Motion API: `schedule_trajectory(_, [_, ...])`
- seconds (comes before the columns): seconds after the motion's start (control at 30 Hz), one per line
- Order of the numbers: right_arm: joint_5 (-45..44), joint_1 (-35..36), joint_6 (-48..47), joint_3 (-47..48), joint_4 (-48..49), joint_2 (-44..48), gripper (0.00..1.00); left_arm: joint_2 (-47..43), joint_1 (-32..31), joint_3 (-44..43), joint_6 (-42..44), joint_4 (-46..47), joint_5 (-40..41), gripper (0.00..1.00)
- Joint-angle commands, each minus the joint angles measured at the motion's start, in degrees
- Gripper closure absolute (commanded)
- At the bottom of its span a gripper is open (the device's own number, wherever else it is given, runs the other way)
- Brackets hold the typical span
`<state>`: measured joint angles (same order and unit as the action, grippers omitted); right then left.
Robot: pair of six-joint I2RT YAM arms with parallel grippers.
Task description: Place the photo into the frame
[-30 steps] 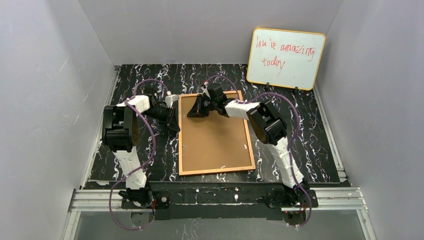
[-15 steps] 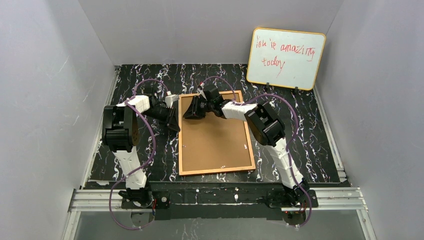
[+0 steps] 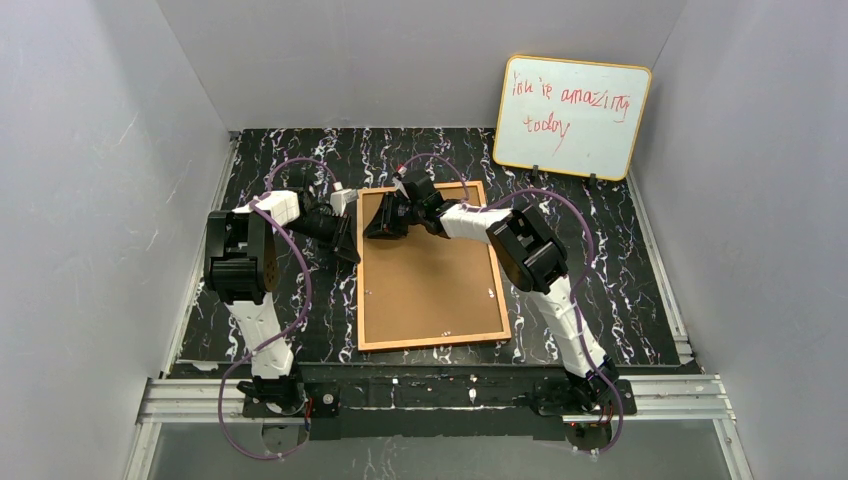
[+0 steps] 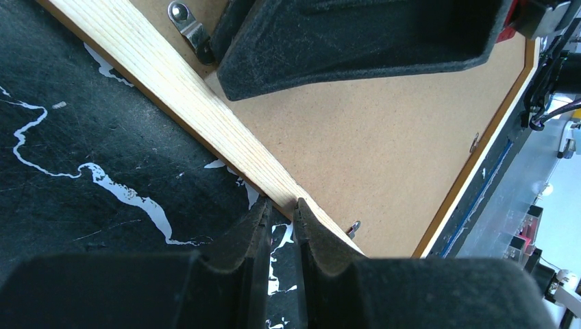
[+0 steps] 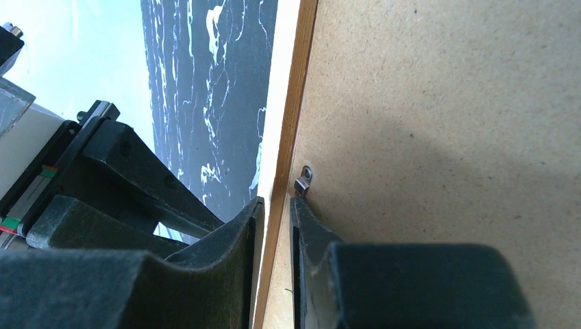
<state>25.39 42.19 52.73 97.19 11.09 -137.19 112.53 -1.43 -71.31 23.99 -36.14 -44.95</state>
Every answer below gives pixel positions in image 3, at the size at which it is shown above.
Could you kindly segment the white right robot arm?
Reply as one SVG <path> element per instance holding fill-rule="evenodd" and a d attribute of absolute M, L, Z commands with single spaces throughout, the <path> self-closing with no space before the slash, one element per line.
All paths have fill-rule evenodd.
<path fill-rule="evenodd" d="M 448 199 L 430 177 L 401 168 L 372 220 L 369 239 L 400 239 L 412 226 L 435 236 L 467 239 L 493 248 L 511 284 L 536 304 L 560 350 L 565 370 L 579 379 L 612 383 L 618 372 L 583 319 L 568 278 L 567 250 L 534 205 L 473 206 Z"/>

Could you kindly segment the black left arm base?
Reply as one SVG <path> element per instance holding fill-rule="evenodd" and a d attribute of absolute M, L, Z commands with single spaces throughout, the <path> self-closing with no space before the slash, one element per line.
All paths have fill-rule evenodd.
<path fill-rule="evenodd" d="M 240 381 L 237 390 L 245 395 L 242 415 L 265 418 L 334 418 L 340 411 L 340 388 L 335 383 L 288 383 L 264 385 Z"/>

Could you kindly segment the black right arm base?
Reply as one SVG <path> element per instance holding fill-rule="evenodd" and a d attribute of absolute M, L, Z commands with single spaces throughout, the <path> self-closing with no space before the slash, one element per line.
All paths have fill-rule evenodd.
<path fill-rule="evenodd" d="M 624 415 L 635 415 L 638 407 L 631 382 L 619 379 L 613 383 L 619 392 L 622 404 L 622 408 L 615 408 L 613 413 L 622 411 Z M 546 379 L 535 382 L 526 399 L 531 409 L 542 416 L 596 414 L 598 418 L 600 407 L 605 407 L 606 412 L 609 413 L 609 407 L 614 406 L 612 393 L 601 395 L 599 407 L 597 401 L 589 399 L 588 393 L 580 392 L 579 388 L 564 378 Z"/>

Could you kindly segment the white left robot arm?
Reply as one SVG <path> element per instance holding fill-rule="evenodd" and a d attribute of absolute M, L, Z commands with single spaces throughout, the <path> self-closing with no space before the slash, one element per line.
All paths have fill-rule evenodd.
<path fill-rule="evenodd" d="M 335 182 L 327 202 L 314 186 L 272 190 L 206 220 L 203 277 L 236 319 L 251 354 L 252 376 L 279 380 L 292 374 L 295 355 L 273 302 L 279 276 L 274 236 L 293 231 L 326 246 L 338 259 L 360 261 L 348 205 L 357 192 Z"/>

